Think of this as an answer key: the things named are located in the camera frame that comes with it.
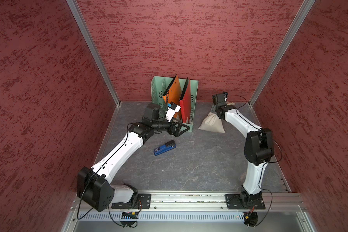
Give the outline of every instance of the red textured wall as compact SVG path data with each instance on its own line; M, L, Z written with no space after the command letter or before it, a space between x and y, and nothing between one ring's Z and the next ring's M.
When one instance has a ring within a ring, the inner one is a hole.
M317 0L255 111L320 231L348 231L348 0Z
M113 108L66 1L0 1L0 231L60 230Z
M153 76L199 80L198 101L249 99L302 0L79 0L121 100L151 100Z

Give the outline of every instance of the blue stapler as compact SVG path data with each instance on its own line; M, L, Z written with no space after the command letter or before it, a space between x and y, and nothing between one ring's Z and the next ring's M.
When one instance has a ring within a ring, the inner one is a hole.
M171 149L174 149L176 147L177 147L177 145L175 144L174 140L171 140L171 141L165 143L164 145L153 150L153 153L155 156L160 155L160 154L167 152L167 151L170 151Z

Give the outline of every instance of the metal base plate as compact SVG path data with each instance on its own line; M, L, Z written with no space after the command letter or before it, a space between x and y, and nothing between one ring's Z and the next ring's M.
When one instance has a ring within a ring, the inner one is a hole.
M247 207L243 207L240 203L240 200L239 200L239 196L240 194L225 194L225 198L226 198L226 203L227 203L227 208L228 209L251 209L252 207L250 208L247 208ZM260 202L256 203L255 206L254 206L254 209L265 209L265 205L264 205L264 201L263 199L261 199Z
M138 204L142 202L142 205L136 206L134 208L130 208L130 205L127 203L113 203L111 205L111 209L149 209L151 205L151 194L149 193L138 193L137 201Z

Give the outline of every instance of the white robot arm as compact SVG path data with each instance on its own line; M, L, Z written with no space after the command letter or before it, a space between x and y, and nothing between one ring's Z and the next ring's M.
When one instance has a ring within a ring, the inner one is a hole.
M167 131L176 137L189 130L189 126L180 122L171 122L180 106L168 104L165 119L159 118L161 107L149 104L141 122L129 128L121 142L92 168L83 167L78 173L77 196L101 212L111 203L127 203L132 207L136 203L138 191L129 185L110 185L115 174L125 161L140 148L154 132Z
M246 179L239 198L233 198L231 205L240 209L265 208L260 188L264 167L274 155L272 132L261 128L244 117L233 105L227 105L227 92L213 95L213 103L219 118L231 123L246 138L244 154L247 159Z

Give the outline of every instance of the gray work surface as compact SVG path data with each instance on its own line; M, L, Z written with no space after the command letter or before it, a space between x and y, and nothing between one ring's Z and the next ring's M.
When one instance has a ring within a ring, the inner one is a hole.
M123 102L113 126L104 156L125 136L127 124L141 120L149 102ZM183 190L239 192L246 176L247 161L243 154L245 138L223 120L224 133L199 130L211 109L211 102L197 102L192 132L180 137L167 132L154 134L125 162L112 184L130 184L139 190ZM247 105L240 108L255 122ZM174 140L177 147L154 156L153 150ZM285 192L275 164L267 165L262 188Z

